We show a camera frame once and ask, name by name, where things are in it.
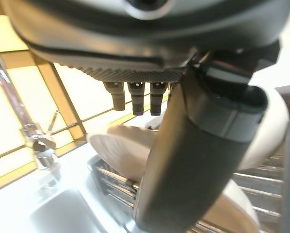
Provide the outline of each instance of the sink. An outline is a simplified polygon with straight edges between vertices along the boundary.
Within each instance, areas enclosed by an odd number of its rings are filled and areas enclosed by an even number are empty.
[[[132,232],[131,210],[105,196],[87,168],[90,158],[100,160],[94,153],[86,144],[61,158],[62,178],[54,186],[36,171],[0,190],[0,233]]]
[[[68,189],[34,211],[26,224],[32,233],[106,233],[78,190]]]

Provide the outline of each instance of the faucet handle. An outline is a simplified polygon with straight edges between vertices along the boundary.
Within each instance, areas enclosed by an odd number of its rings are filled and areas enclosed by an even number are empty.
[[[52,135],[52,128],[53,128],[54,122],[55,122],[55,120],[56,120],[56,118],[58,116],[58,113],[60,113],[58,110],[55,111],[55,113],[54,113],[54,115],[52,117],[51,123],[50,123],[50,125],[48,127],[48,130],[47,130],[47,133],[46,133],[47,135]]]

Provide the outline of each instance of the metal rod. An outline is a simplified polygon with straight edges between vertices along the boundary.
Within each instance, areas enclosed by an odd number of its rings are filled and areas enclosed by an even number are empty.
[[[256,190],[252,188],[241,187],[241,186],[240,186],[240,189],[242,189],[244,192],[251,193],[251,194],[257,194],[257,195],[261,195],[265,197],[282,199],[282,195],[279,195],[279,194],[268,193],[268,192],[264,192],[264,191],[260,191],[260,190]]]
[[[120,187],[120,186],[117,186],[117,185],[115,185],[115,184],[109,182],[108,180],[106,180],[106,179],[104,179],[104,178],[102,178],[102,180],[103,180],[103,182],[105,182],[108,186],[110,186],[110,187],[116,189],[117,191],[122,192],[122,193],[124,193],[124,194],[126,194],[126,195],[128,195],[129,197],[132,197],[132,198],[135,198],[135,197],[136,197],[136,195],[135,195],[134,193],[130,192],[129,190],[126,190],[125,188],[122,188],[122,187]]]
[[[70,125],[68,125],[68,126],[66,126],[66,127],[64,127],[64,128],[62,128],[62,129],[60,129],[60,130],[57,130],[57,131],[51,133],[51,135],[55,135],[55,134],[57,134],[57,133],[61,133],[61,132],[63,132],[64,130],[69,130],[70,128],[73,128],[73,127],[75,127],[75,126],[78,126],[78,123],[70,124]]]
[[[263,171],[274,171],[274,172],[283,172],[284,168],[277,166],[268,166],[268,165],[258,165],[253,169],[263,170]]]
[[[272,217],[277,217],[277,218],[281,217],[281,215],[279,213],[274,212],[274,211],[265,210],[265,209],[255,207],[255,206],[253,206],[253,209],[256,210],[257,212],[260,212],[260,213],[263,213],[263,214],[266,214],[266,215],[269,215]]]
[[[84,136],[86,136],[87,131],[86,131],[85,127],[82,124],[82,120],[80,119],[80,117],[79,117],[79,115],[78,115],[78,113],[76,111],[76,108],[75,108],[70,96],[68,95],[68,92],[67,92],[67,90],[66,90],[66,88],[65,88],[65,86],[64,86],[64,84],[63,84],[63,82],[62,82],[62,80],[60,78],[60,75],[59,75],[56,67],[54,66],[53,63],[49,63],[49,65],[50,65],[50,67],[51,67],[51,69],[52,69],[52,71],[54,73],[54,76],[56,77],[56,79],[57,79],[57,81],[58,81],[58,83],[60,85],[60,88],[61,88],[61,90],[62,90],[62,92],[64,94],[65,99],[67,100],[67,102],[68,102],[68,104],[69,104],[69,106],[70,106],[70,108],[71,108],[71,110],[72,110],[72,112],[73,112],[73,114],[74,114],[74,116],[76,118],[76,121],[77,121],[79,127],[81,128],[82,134]]]
[[[122,199],[121,197],[115,195],[114,193],[112,193],[111,190],[108,190],[109,191],[109,195],[112,197],[112,198],[115,198],[116,200],[120,201],[121,203],[125,204],[126,206],[130,207],[130,208],[133,208],[134,207],[134,204],[127,201],[127,200],[124,200]]]
[[[122,176],[119,176],[115,173],[112,173],[106,169],[103,169],[103,168],[100,168],[100,167],[97,167],[97,170],[101,173],[103,173],[104,175],[108,176],[108,177],[111,177],[113,178],[114,180],[116,181],[119,181],[119,182],[122,182],[122,183],[126,183],[127,182],[127,179],[122,177]],[[137,183],[133,184],[132,187],[135,189],[135,190],[138,190],[139,189],[139,185]]]
[[[271,179],[271,178],[266,178],[266,177],[261,177],[261,176],[252,176],[252,175],[247,175],[247,174],[242,174],[242,173],[234,173],[234,175],[236,177],[247,178],[247,179],[255,180],[255,181],[265,181],[265,182],[270,182],[270,183],[283,183],[282,180]]]
[[[0,86],[2,87],[11,107],[13,108],[16,116],[18,117],[22,126],[32,124],[33,121],[25,108],[19,94],[13,85],[6,67],[0,57]]]
[[[219,226],[213,226],[211,225],[210,223],[204,221],[204,220],[200,220],[196,223],[196,226],[197,225],[200,225],[202,226],[203,228],[207,229],[207,230],[211,230],[215,233],[233,233],[231,231],[228,231],[228,230],[225,230],[225,229],[222,229],[221,227]]]

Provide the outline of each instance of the dish rack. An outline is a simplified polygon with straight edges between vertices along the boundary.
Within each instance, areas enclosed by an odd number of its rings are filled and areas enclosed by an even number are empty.
[[[281,148],[273,156],[252,169],[234,173],[233,180],[248,196],[261,224],[261,232],[278,233],[281,217],[281,189],[283,184],[284,155]],[[121,176],[103,160],[90,164],[95,173],[101,192],[133,209],[139,188]],[[231,233],[205,220],[196,222],[187,233]]]
[[[129,209],[132,220],[138,184],[122,177],[98,156],[94,158],[88,161],[88,167],[102,194]],[[260,221],[260,233],[290,233],[290,122],[285,144],[262,164],[234,173],[233,180],[250,199]],[[231,232],[201,220],[187,233]]]

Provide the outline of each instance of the plate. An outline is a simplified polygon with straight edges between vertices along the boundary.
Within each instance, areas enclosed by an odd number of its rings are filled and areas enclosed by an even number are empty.
[[[238,170],[253,168],[272,155],[283,143],[290,119],[281,95],[273,87],[257,86],[265,91],[268,107]]]
[[[128,179],[140,182],[156,133],[119,125],[91,133],[87,141],[113,169]]]
[[[113,169],[140,182],[156,133],[138,127],[114,126],[90,134],[87,140]],[[235,233],[258,233],[259,230],[250,200],[233,180],[205,214],[204,220]]]

